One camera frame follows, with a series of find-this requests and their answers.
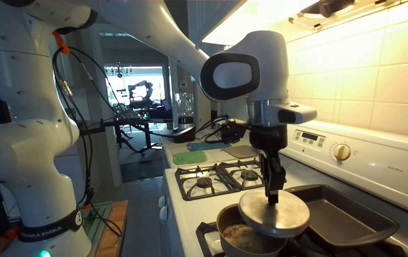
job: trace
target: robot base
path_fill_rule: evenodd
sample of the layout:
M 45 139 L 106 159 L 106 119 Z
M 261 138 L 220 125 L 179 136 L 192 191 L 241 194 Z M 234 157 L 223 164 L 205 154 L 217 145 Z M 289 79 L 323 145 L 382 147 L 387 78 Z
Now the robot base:
M 44 241 L 25 243 L 16 238 L 0 257 L 42 257 L 46 250 L 50 257 L 87 257 L 91 251 L 91 241 L 83 226 L 77 231 L 67 231 Z

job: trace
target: green towel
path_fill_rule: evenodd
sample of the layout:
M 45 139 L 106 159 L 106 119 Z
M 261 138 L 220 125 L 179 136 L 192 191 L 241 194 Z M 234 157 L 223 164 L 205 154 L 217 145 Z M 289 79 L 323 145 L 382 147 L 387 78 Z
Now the green towel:
M 207 161 L 207 156 L 203 151 L 183 152 L 174 154 L 174 163 L 177 165 L 201 163 Z

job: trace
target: tile backsplash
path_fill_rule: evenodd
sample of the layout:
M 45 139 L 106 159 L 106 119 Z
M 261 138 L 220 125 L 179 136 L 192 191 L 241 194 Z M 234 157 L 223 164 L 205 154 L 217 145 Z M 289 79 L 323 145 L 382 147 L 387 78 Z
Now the tile backsplash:
M 318 120 L 408 136 L 408 2 L 287 48 L 290 98 Z

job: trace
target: pot lid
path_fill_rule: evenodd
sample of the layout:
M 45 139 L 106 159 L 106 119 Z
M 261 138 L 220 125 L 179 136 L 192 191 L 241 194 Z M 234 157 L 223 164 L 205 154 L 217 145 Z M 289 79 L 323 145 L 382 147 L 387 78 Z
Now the pot lid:
M 249 190 L 240 198 L 238 209 L 248 226 L 273 237 L 297 236 L 310 222 L 310 211 L 305 202 L 284 190 L 279 190 L 275 205 L 269 204 L 264 188 Z

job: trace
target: dark baking pan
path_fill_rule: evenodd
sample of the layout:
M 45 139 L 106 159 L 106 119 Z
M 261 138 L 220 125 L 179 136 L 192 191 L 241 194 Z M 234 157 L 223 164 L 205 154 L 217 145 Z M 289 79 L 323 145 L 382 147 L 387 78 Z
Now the dark baking pan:
M 285 189 L 310 209 L 306 233 L 327 250 L 339 252 L 382 241 L 399 229 L 396 221 L 326 185 Z

